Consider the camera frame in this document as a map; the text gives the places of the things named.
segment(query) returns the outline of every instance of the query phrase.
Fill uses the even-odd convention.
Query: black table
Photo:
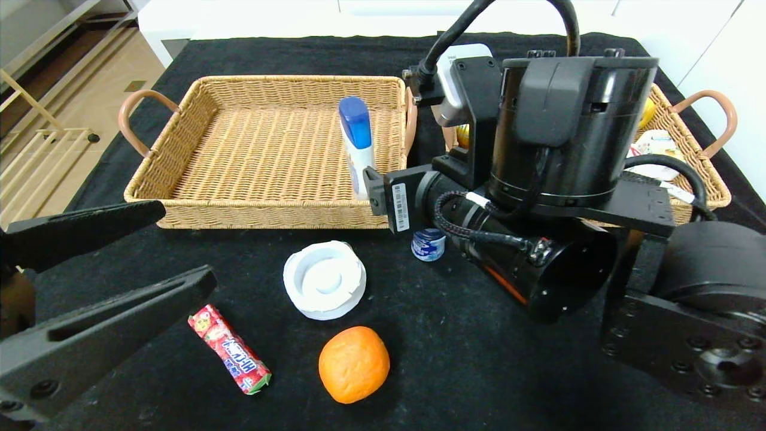
[[[530,48],[564,50],[558,36],[467,35],[463,41],[486,43],[498,58],[523,56]],[[399,75],[432,42],[388,37],[193,41],[155,89],[180,101],[194,79],[213,74]],[[609,47],[646,54],[632,39],[600,34],[585,35],[582,47],[584,55]],[[656,81],[673,103],[681,99],[663,74]],[[443,148],[430,112],[423,111],[411,164]],[[703,144],[712,142],[693,112],[684,117]],[[146,102],[133,115],[133,127],[152,142],[168,118],[164,107]],[[764,231],[756,217],[747,216],[760,210],[752,206],[760,205],[758,198],[725,154],[716,159],[737,196],[730,209],[717,213]],[[118,136],[70,208],[122,202],[139,161]],[[285,294],[282,267],[295,251],[331,239],[348,242],[365,263],[368,290],[345,317],[311,321]],[[556,325],[533,324],[502,288],[454,250],[427,264],[408,246],[385,230],[152,226],[46,271],[36,280],[41,320],[210,264],[219,280],[211,302],[262,356],[274,379],[262,393],[243,395],[220,360],[179,320],[42,428],[766,429],[764,418],[694,404],[605,357],[597,344],[603,295]],[[317,357],[332,335],[358,324],[381,335],[391,353],[391,373],[377,393],[346,406],[323,389]],[[98,356],[94,351],[93,360]]]

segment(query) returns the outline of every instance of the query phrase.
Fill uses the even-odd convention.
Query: orange
[[[385,382],[391,362],[372,329],[354,326],[330,339],[319,354],[319,378],[337,402],[355,403]]]

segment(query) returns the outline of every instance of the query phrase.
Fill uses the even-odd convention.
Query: wicker basket
[[[726,187],[726,184],[724,184],[723,179],[721,179],[718,171],[716,171],[715,167],[710,163],[710,158],[713,157],[729,138],[732,137],[732,134],[737,128],[737,112],[732,105],[732,102],[718,91],[704,90],[693,94],[683,102],[673,106],[656,84],[652,84],[650,97],[657,106],[657,111],[654,114],[654,118],[647,124],[647,127],[638,131],[634,141],[638,140],[640,135],[646,130],[667,130],[668,133],[670,133],[670,136],[673,137],[676,145],[683,152],[686,162],[699,173],[702,180],[705,182],[705,188],[708,193],[708,207],[710,209],[716,209],[727,206],[732,201],[732,194],[728,191],[728,188]],[[727,118],[727,126],[724,133],[704,150],[699,146],[699,143],[694,139],[692,132],[689,131],[689,128],[683,123],[681,117],[678,115],[679,112],[685,110],[702,97],[711,97],[715,99],[721,105]],[[442,131],[444,132],[444,142],[447,151],[458,145],[456,127],[445,127]],[[677,176],[673,182],[687,192],[692,191],[689,182],[681,175]],[[673,219],[676,224],[681,225],[689,221],[689,217],[692,215],[691,205],[676,198],[670,199],[670,205],[673,208]]]
[[[147,96],[175,111],[151,150],[128,125]],[[118,116],[144,156],[125,200],[162,201],[157,224],[168,229],[386,228],[385,216],[352,198],[338,116],[347,96],[370,110],[376,169],[405,168],[414,137],[405,136],[408,104],[396,77],[203,77],[179,106],[136,92]]]

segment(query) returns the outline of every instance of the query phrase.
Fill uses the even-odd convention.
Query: candy
[[[188,323],[224,361],[226,369],[242,392],[253,395],[269,384],[271,371],[231,330],[218,309],[207,304],[193,316],[189,316]]]

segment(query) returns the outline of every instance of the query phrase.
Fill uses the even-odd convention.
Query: black cable
[[[527,193],[525,193],[524,198],[522,198],[522,201],[513,211],[502,211],[490,202],[486,207],[489,214],[505,222],[517,220],[529,214],[529,211],[535,206],[542,192],[542,185],[545,182],[548,168],[551,165],[551,154],[551,149],[547,146],[541,147],[538,150],[537,157],[535,158],[535,172],[532,173],[532,178],[529,180]]]
[[[436,62],[439,57],[459,38],[480,13],[495,0],[473,0],[457,20],[434,42],[428,54],[421,60],[418,68],[420,73],[433,76],[436,74]]]
[[[567,57],[577,57],[580,55],[580,27],[575,7],[569,0],[548,0],[548,3],[556,8],[564,20],[564,27],[567,29]]]
[[[520,236],[468,229],[447,220],[447,218],[444,217],[444,214],[442,213],[442,207],[445,203],[447,203],[448,199],[452,199],[454,197],[465,199],[466,192],[458,192],[456,190],[444,192],[439,195],[439,197],[436,199],[436,202],[434,202],[434,224],[445,233],[459,236],[465,239],[471,239],[476,242],[492,242],[496,244],[510,245],[512,247],[518,248],[522,252],[529,252],[534,247],[534,243],[532,243],[532,241],[524,239]]]
[[[473,20],[494,0],[473,0],[465,11],[457,17],[457,20],[434,42],[428,54],[418,64],[418,71],[422,77],[433,77],[436,74],[436,62],[439,57],[468,29]],[[564,21],[567,31],[567,56],[576,57],[580,54],[580,28],[577,22],[577,14],[571,0],[548,0],[556,8],[556,11]]]
[[[632,168],[639,165],[660,165],[674,169],[679,174],[683,175],[689,185],[692,187],[692,193],[694,194],[694,201],[692,202],[692,216],[689,218],[690,222],[696,222],[701,219],[716,220],[718,219],[715,214],[710,211],[707,206],[708,193],[705,190],[705,183],[699,174],[692,169],[691,166],[675,159],[671,156],[665,156],[663,154],[643,154],[641,156],[634,156],[625,159],[625,169]]]

